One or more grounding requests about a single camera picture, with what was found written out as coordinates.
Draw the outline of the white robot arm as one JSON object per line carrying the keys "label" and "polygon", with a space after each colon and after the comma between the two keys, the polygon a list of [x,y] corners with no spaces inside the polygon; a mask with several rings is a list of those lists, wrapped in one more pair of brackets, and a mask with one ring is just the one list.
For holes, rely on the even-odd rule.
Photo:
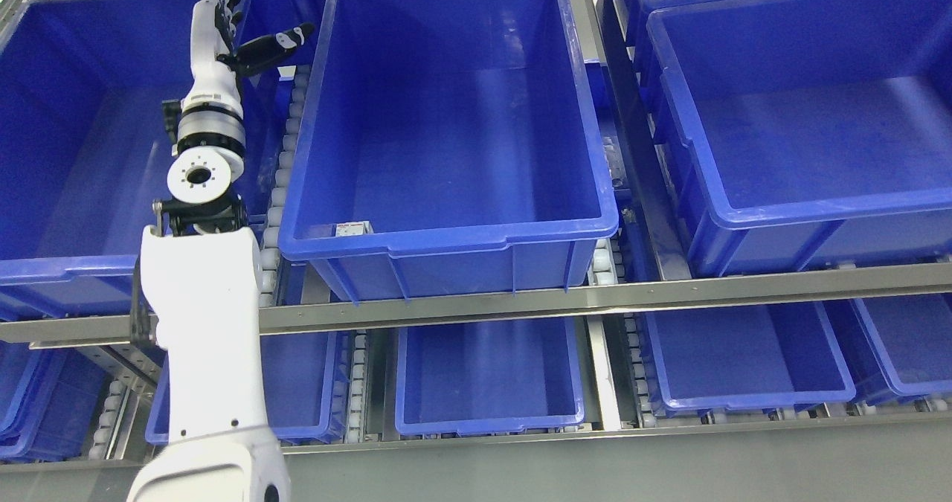
{"label": "white robot arm", "polygon": [[[129,501],[289,501],[288,468],[268,424],[260,353],[260,248],[231,190],[242,122],[211,103],[163,103],[176,143],[173,194],[142,235],[141,291],[167,352],[169,443],[140,469]],[[219,126],[226,119],[229,126]]]}

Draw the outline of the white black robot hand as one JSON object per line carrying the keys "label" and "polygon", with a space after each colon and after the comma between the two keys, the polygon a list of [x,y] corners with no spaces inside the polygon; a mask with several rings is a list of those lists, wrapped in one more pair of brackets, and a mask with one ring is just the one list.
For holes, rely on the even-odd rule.
{"label": "white black robot hand", "polygon": [[240,80],[278,67],[301,49],[316,27],[305,22],[294,28],[236,45],[242,0],[198,0],[190,24],[190,71],[193,85],[181,99],[181,112],[200,110],[242,118]]}

